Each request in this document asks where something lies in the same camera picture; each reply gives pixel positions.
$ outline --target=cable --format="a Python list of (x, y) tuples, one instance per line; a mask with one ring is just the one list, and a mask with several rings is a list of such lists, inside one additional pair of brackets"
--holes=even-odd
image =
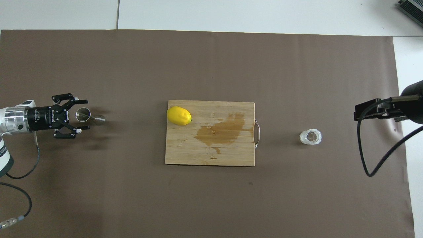
[(19, 190), (28, 198), (29, 208), (28, 208), (28, 211), (25, 213), (24, 217), (28, 216), (28, 214), (29, 214), (29, 212), (31, 211), (31, 208), (32, 208), (32, 200), (31, 200), (31, 197), (29, 196), (29, 194), (27, 192), (25, 192), (25, 190), (23, 190), (22, 188), (16, 187), (15, 185), (11, 185), (11, 184), (8, 184), (8, 183), (2, 183), (2, 182), (0, 182), (0, 185), (5, 185), (5, 186), (8, 186), (8, 187), (14, 188), (16, 190)]
[(6, 175), (7, 175), (9, 178), (11, 178), (11, 179), (22, 179), (22, 178), (24, 178), (24, 177), (26, 177), (26, 176), (30, 175), (30, 174), (32, 173), (32, 171), (34, 171), (34, 169), (35, 169), (35, 168), (37, 167), (37, 165), (38, 165), (38, 162), (40, 161), (40, 148), (38, 147), (38, 145), (36, 145), (36, 147), (37, 147), (38, 155), (37, 155), (37, 161), (35, 162), (34, 167), (32, 167), (32, 169), (31, 169), (28, 173), (26, 173), (25, 175), (20, 176), (20, 177), (14, 177), (14, 176), (10, 175), (9, 173), (6, 173)]
[(417, 133), (419, 133), (420, 131), (423, 130), (423, 126), (417, 128), (416, 130), (412, 131), (410, 134), (406, 135), (405, 137), (403, 137), (400, 141), (398, 141), (394, 146), (392, 146), (388, 152), (386, 152), (386, 154), (382, 157), (382, 159), (379, 161), (379, 163), (376, 165), (376, 167), (374, 168), (374, 170), (369, 173), (369, 171), (367, 170), (367, 166), (366, 166), (366, 162), (364, 161), (364, 155), (363, 155), (363, 149), (361, 146), (361, 136), (360, 136), (360, 127), (361, 127), (361, 121), (364, 119), (364, 117), (366, 116), (366, 114), (375, 106), (381, 104), (381, 103), (385, 103), (385, 102), (391, 102), (392, 98), (387, 98), (387, 99), (383, 99), (380, 100), (378, 102), (373, 103), (372, 105), (368, 106), (360, 115), (360, 118), (358, 119), (357, 122), (357, 140), (358, 140), (358, 149), (360, 151), (360, 157), (361, 157), (361, 163), (363, 164), (363, 168), (364, 168), (364, 172), (366, 172), (366, 175), (369, 177), (373, 177), (376, 172), (379, 170), (379, 168), (382, 166), (382, 164), (388, 159), (388, 157), (399, 147), (401, 146), (405, 141), (407, 141), (408, 139), (410, 139), (411, 137), (413, 137), (414, 135), (416, 135)]

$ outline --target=brown tablecloth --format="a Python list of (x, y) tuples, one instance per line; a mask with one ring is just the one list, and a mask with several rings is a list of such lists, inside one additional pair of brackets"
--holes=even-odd
[[(368, 178), (354, 105), (398, 95), (391, 37), (155, 30), (3, 30), (0, 108), (88, 99), (104, 126), (40, 131), (21, 186), (33, 210), (2, 237), (414, 237), (404, 146)], [(255, 167), (165, 165), (169, 99), (255, 102)], [(71, 123), (78, 106), (71, 110)], [(310, 128), (316, 146), (299, 142)], [(402, 137), (363, 123), (373, 168)], [(3, 137), (22, 175), (31, 135)], [(0, 186), (0, 220), (25, 197)]]

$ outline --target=wooden cutting board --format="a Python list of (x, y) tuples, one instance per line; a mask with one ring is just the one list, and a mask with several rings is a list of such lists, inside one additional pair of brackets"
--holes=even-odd
[(254, 166), (253, 102), (169, 100), (192, 116), (188, 125), (168, 121), (166, 164)]

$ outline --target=silver metal ring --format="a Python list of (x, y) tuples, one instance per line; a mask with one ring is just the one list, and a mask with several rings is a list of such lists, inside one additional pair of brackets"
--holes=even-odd
[(260, 141), (260, 126), (258, 125), (257, 119), (254, 119), (254, 125), (257, 125), (257, 129), (258, 129), (258, 135), (257, 135), (257, 142), (255, 141), (255, 136), (254, 136), (254, 149), (257, 149), (258, 146), (258, 142)]

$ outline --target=brown stain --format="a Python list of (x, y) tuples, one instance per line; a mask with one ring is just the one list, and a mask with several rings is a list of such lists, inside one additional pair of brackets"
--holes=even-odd
[(216, 123), (212, 126), (202, 126), (195, 138), (209, 148), (216, 150), (220, 154), (220, 147), (210, 147), (213, 144), (231, 144), (236, 141), (241, 131), (244, 131), (245, 124), (243, 113), (229, 113), (228, 117), (222, 122)]

